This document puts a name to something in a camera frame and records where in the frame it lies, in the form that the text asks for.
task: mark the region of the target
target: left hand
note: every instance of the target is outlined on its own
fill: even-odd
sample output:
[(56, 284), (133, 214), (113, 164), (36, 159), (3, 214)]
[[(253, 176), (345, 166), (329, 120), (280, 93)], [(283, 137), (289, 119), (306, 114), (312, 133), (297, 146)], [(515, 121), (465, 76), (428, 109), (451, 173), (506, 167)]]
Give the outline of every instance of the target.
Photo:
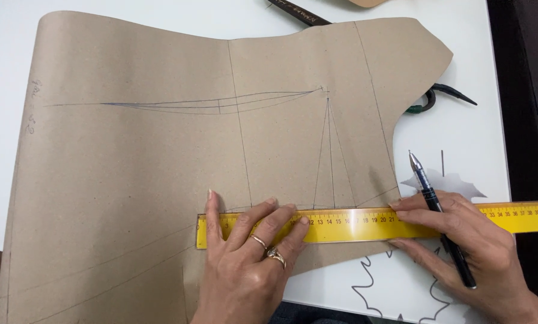
[(227, 241), (223, 240), (218, 208), (218, 195), (209, 191), (205, 207), (207, 262), (191, 324), (267, 323), (279, 306), (295, 260), (305, 247), (303, 238), (309, 220), (301, 218), (276, 246), (287, 263), (284, 269), (279, 260), (264, 258), (265, 248), (249, 234), (262, 220), (255, 235), (270, 245), (295, 213), (295, 205), (278, 207), (275, 199), (269, 198), (239, 216)]

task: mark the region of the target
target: vertical line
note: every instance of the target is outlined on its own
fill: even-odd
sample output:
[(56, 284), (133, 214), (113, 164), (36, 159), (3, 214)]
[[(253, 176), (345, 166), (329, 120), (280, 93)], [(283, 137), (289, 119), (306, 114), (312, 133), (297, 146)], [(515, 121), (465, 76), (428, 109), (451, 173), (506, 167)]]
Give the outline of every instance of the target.
[(355, 194), (353, 193), (353, 187), (351, 185), (351, 178), (349, 177), (349, 171), (347, 171), (347, 163), (345, 163), (345, 156), (343, 155), (343, 148), (341, 147), (341, 139), (339, 138), (339, 131), (337, 131), (337, 125), (335, 124), (335, 114), (333, 114), (333, 108), (331, 109), (331, 117), (333, 117), (333, 127), (335, 127), (335, 134), (337, 134), (337, 142), (339, 143), (339, 149), (341, 150), (341, 158), (343, 159), (343, 165), (345, 166), (345, 174), (347, 175), (347, 181), (349, 181), (349, 188), (351, 188), (351, 196), (353, 197), (353, 204), (357, 207), (355, 202)]
[(229, 52), (229, 62), (231, 64), (231, 77), (233, 78), (233, 92), (235, 93), (235, 106), (237, 107), (237, 120), (239, 121), (239, 133), (241, 133), (241, 147), (243, 148), (243, 161), (245, 163), (245, 174), (247, 175), (247, 189), (249, 189), (249, 204), (253, 207), (251, 199), (251, 185), (249, 184), (249, 171), (247, 170), (247, 158), (245, 157), (245, 143), (243, 141), (243, 129), (241, 128), (241, 116), (239, 114), (239, 103), (237, 102), (237, 88), (235, 87), (235, 75), (233, 74), (233, 61), (231, 60), (231, 48), (227, 41), (227, 50)]
[(379, 122), (381, 123), (381, 131), (383, 132), (383, 140), (385, 141), (385, 149), (387, 149), (387, 156), (389, 158), (389, 164), (391, 165), (391, 170), (395, 174), (395, 169), (393, 168), (393, 161), (391, 160), (391, 153), (389, 153), (389, 147), (387, 146), (387, 137), (385, 137), (385, 129), (383, 129), (383, 120), (381, 119), (381, 112), (379, 111), (379, 102), (377, 102), (377, 94), (375, 93), (375, 86), (373, 85), (373, 76), (371, 75), (371, 70), (369, 69), (369, 63), (367, 62), (367, 54), (365, 53), (365, 47), (363, 47), (363, 40), (359, 34), (359, 28), (357, 23), (355, 24), (355, 29), (357, 30), (357, 35), (359, 36), (359, 41), (361, 42), (361, 48), (363, 49), (363, 56), (365, 57), (365, 64), (367, 65), (367, 72), (369, 72), (369, 77), (371, 79), (371, 88), (373, 89), (373, 97), (375, 98), (375, 105), (377, 106), (377, 114), (379, 114)]
[(333, 188), (333, 207), (335, 207), (335, 181), (333, 180), (333, 150), (331, 150), (331, 106), (329, 105), (329, 98), (327, 98), (327, 119), (329, 119), (329, 160), (331, 163), (331, 188)]
[(317, 199), (317, 185), (319, 184), (319, 168), (321, 167), (321, 153), (323, 151), (323, 137), (325, 136), (325, 121), (327, 120), (327, 108), (329, 107), (329, 98), (325, 106), (325, 115), (323, 116), (323, 130), (321, 131), (321, 145), (319, 146), (319, 162), (317, 163), (317, 179), (315, 180), (315, 195), (313, 196), (313, 209), (315, 209), (315, 201)]

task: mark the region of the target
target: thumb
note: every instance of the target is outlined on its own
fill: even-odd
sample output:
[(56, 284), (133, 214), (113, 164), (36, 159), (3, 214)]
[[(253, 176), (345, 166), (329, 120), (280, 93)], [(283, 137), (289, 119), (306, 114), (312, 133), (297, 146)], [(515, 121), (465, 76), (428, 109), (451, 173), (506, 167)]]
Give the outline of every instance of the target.
[(462, 285), (457, 270), (438, 257), (435, 253), (413, 239), (396, 238), (389, 243), (407, 253), (413, 261), (429, 271), (437, 280), (448, 288)]

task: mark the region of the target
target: fingernail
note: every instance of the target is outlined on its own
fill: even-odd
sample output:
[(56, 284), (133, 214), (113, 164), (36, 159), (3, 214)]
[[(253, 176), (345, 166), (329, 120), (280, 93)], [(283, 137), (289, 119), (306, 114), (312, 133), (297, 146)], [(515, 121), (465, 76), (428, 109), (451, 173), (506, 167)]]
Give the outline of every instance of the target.
[(396, 247), (399, 247), (399, 248), (402, 248), (403, 247), (403, 242), (401, 242), (400, 240), (398, 239), (392, 239), (392, 240), (388, 240), (389, 244), (393, 245), (393, 246), (396, 246)]

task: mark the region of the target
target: right hand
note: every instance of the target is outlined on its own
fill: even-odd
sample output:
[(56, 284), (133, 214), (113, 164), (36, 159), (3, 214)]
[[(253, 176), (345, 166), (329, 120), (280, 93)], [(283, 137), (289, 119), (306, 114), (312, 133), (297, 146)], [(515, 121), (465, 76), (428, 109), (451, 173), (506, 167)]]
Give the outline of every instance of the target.
[(415, 240), (397, 238), (390, 243), (404, 250), (427, 269), (447, 290), (501, 324), (538, 323), (538, 297), (529, 291), (512, 234), (484, 216), (473, 203), (455, 193), (437, 192), (444, 213), (430, 211), (417, 194), (389, 205), (402, 221), (421, 224), (444, 233), (467, 253), (477, 283), (463, 286), (457, 269)]

